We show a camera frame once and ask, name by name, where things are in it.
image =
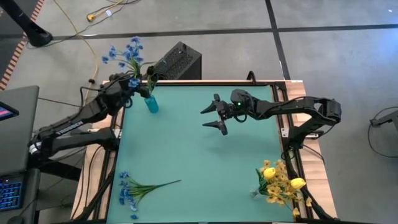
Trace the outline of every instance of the vase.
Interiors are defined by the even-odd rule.
[[[151,95],[148,99],[144,99],[144,101],[151,113],[157,113],[159,111],[159,105],[154,95]]]

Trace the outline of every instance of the black box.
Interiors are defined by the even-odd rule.
[[[201,53],[178,42],[155,65],[161,80],[201,80]]]

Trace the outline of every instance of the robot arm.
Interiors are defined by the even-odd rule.
[[[139,93],[144,98],[150,97],[149,90],[140,83],[129,85],[130,79],[130,75],[123,73],[113,75],[110,82],[100,86],[95,99],[81,107],[79,112],[40,128],[30,141],[30,153],[50,157],[59,150],[94,143],[117,147],[115,141],[117,139],[110,128],[100,129],[97,133],[79,134],[67,138],[60,138],[60,136],[84,124],[101,121],[107,115],[116,115],[124,105],[131,105],[131,96],[134,96],[134,93]]]
[[[217,111],[220,120],[203,125],[218,128],[223,135],[227,135],[228,131],[224,121],[230,118],[242,123],[245,122],[247,116],[255,120],[262,120],[278,114],[306,113],[312,118],[303,125],[294,126],[289,130],[290,145],[301,148],[308,134],[323,125],[333,126],[341,120],[340,104],[327,98],[303,96],[286,102],[272,103],[259,100],[244,90],[235,89],[232,91],[231,101],[232,103],[221,101],[220,96],[214,94],[214,100],[201,114]]]

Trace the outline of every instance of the gray floor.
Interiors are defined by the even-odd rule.
[[[107,5],[94,0],[58,2],[78,29],[88,25],[87,13]],[[271,2],[278,27],[398,23],[397,1]],[[46,0],[37,22],[55,36],[74,34],[51,0]],[[85,34],[270,27],[261,0],[142,0],[125,6],[120,14]],[[398,29],[284,32],[280,38],[291,78],[303,80],[308,95],[335,98],[343,107],[343,121],[320,140],[338,216],[357,222],[396,223],[398,160],[372,152],[366,133],[369,119],[379,110],[397,106]],[[203,54],[204,79],[242,79],[249,70],[261,79],[283,79],[272,33],[145,37],[143,56],[147,61],[157,60],[178,41]],[[102,55],[111,44],[123,48],[128,39],[89,42]],[[25,49],[8,88],[35,84],[40,86],[41,97],[79,104],[78,88],[87,85],[94,67],[90,50],[80,40]],[[117,65],[101,64],[97,81],[115,72]],[[40,101],[35,128],[75,111],[74,107]],[[391,125],[372,130],[371,137],[377,150],[398,154],[398,133]],[[57,180],[43,177],[42,189]],[[76,183],[65,181],[57,187],[44,195],[42,208],[59,207],[61,199],[71,194],[73,200]],[[67,220],[69,214],[70,208],[45,210],[40,223]]]

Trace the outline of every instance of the teal table surface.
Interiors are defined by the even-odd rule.
[[[275,118],[227,120],[227,136],[202,126],[218,119],[217,112],[200,114],[213,94],[230,103],[235,88],[273,101],[268,86],[158,86],[159,112],[151,114],[142,98],[133,98],[124,115],[108,223],[292,221],[286,206],[249,195],[258,186],[255,168],[264,159],[280,159]],[[182,181],[147,194],[132,212],[119,203],[124,170],[141,184]],[[130,218],[134,214],[137,220]]]

